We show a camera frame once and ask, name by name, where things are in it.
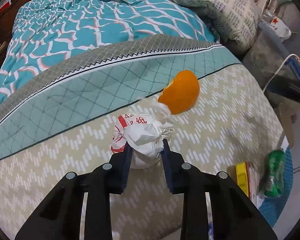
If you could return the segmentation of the white red paper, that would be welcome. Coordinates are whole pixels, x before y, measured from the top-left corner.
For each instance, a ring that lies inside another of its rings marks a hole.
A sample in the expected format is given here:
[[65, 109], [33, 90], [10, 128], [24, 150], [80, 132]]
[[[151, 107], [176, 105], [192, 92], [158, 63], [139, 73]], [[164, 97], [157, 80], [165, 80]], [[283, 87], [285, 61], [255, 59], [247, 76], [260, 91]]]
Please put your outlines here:
[[113, 128], [110, 150], [113, 154], [132, 147], [131, 168], [149, 168], [160, 160], [163, 141], [170, 140], [174, 121], [168, 107], [154, 100], [153, 113], [142, 110], [128, 111], [117, 117]]

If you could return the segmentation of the orange peel half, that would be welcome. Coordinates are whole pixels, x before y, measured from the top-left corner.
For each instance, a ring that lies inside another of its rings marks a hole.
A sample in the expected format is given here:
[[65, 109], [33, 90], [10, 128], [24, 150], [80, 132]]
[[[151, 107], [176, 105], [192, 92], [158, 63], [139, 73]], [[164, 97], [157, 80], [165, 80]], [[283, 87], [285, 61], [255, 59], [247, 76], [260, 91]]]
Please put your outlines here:
[[164, 88], [158, 102], [165, 104], [171, 114], [180, 114], [193, 107], [199, 92], [200, 85], [195, 74], [190, 70], [183, 70]]

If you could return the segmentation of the yellow pink snack packet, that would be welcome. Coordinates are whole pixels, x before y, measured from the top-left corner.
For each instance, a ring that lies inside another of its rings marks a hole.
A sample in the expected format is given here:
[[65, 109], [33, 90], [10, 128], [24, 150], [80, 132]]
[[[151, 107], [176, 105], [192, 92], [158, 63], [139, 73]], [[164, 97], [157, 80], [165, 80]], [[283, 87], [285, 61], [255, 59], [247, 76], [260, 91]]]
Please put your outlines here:
[[227, 172], [253, 204], [259, 208], [263, 203], [259, 189], [260, 175], [253, 163], [245, 161], [231, 165], [227, 168]]

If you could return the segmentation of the beige round trash bin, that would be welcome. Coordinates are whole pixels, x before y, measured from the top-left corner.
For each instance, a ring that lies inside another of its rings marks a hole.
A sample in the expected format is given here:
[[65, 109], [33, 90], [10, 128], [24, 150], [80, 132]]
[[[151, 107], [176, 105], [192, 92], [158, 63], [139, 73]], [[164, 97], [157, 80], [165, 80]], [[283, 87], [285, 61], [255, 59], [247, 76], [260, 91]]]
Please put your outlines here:
[[281, 102], [278, 111], [290, 148], [300, 150], [300, 104], [289, 100]]

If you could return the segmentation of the grey patterned folded blanket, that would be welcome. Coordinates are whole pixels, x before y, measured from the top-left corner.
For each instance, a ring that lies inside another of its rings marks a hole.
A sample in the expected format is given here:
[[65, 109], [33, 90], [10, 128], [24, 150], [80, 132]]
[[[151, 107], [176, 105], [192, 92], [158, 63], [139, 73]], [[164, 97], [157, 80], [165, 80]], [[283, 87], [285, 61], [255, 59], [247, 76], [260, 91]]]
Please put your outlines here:
[[211, 21], [221, 41], [234, 54], [246, 53], [257, 38], [261, 13], [252, 0], [172, 0]]

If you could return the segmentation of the teal white patterned quilt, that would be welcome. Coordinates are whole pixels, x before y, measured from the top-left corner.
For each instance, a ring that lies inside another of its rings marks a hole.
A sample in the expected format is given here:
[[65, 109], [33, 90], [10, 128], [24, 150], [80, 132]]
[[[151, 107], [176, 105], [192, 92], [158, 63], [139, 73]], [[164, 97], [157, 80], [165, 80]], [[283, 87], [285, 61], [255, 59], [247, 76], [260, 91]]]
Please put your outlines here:
[[14, 20], [0, 68], [0, 105], [55, 64], [156, 34], [215, 40], [192, 10], [170, 0], [31, 0]]

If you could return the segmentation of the white mug red star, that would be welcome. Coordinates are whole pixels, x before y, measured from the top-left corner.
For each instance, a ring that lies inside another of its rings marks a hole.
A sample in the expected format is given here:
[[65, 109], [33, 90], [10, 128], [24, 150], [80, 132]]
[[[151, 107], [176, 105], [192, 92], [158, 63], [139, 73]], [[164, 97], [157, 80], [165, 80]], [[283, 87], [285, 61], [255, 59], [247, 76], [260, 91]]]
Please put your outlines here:
[[291, 37], [291, 30], [275, 13], [265, 9], [262, 14], [262, 21], [281, 39], [281, 41]]

